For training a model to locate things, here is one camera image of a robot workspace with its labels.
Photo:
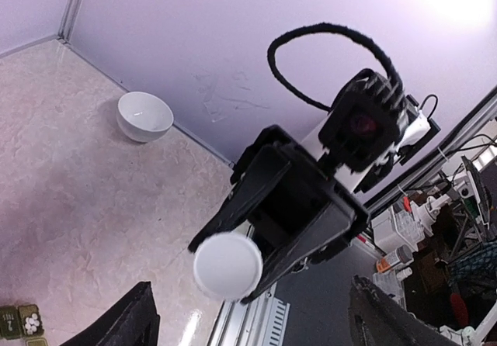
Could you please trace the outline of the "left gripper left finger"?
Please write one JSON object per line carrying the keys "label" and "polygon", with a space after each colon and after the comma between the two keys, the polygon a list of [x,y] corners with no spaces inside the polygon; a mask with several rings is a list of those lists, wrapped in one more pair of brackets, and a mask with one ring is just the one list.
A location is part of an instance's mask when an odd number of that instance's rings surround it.
{"label": "left gripper left finger", "polygon": [[65,346],[156,346],[161,317],[150,282],[139,282]]}

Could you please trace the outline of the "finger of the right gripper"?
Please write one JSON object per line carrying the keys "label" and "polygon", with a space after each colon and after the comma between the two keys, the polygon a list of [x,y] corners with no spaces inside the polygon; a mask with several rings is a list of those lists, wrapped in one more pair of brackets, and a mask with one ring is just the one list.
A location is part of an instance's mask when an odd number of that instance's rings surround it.
{"label": "finger of the right gripper", "polygon": [[264,261],[259,284],[241,302],[257,299],[302,261],[316,265],[340,254],[356,236],[355,222],[356,208],[353,206],[332,203],[324,208],[301,232]]}
{"label": "finger of the right gripper", "polygon": [[233,231],[276,188],[290,169],[279,148],[264,146],[249,165],[229,198],[188,245],[190,253],[214,234]]}

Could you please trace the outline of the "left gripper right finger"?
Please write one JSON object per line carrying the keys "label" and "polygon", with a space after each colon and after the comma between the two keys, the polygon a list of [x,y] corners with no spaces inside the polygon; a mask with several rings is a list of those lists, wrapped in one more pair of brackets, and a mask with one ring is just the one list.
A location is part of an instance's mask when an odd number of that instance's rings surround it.
{"label": "left gripper right finger", "polygon": [[456,344],[438,330],[414,318],[367,277],[353,277],[348,314],[349,331],[354,345]]}

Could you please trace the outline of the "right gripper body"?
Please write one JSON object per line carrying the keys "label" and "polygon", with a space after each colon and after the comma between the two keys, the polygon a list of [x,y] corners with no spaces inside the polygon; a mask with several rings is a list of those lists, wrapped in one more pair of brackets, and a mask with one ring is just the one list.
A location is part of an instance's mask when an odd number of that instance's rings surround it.
{"label": "right gripper body", "polygon": [[368,212],[338,180],[341,147],[324,147],[316,133],[298,143],[277,125],[265,128],[233,167],[235,195],[263,189],[248,221],[268,265],[328,260],[364,230]]}

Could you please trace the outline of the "green pill organizer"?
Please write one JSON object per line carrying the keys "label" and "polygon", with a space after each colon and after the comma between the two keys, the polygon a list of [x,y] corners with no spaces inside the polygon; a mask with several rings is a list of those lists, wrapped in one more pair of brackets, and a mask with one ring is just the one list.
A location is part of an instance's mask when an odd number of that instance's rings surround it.
{"label": "green pill organizer", "polygon": [[[37,333],[28,335],[24,330],[24,320],[32,313],[37,313],[40,318],[40,330]],[[1,306],[0,309],[1,339],[16,340],[31,337],[41,337],[44,334],[43,320],[40,309],[36,304],[26,304],[21,306]]]}

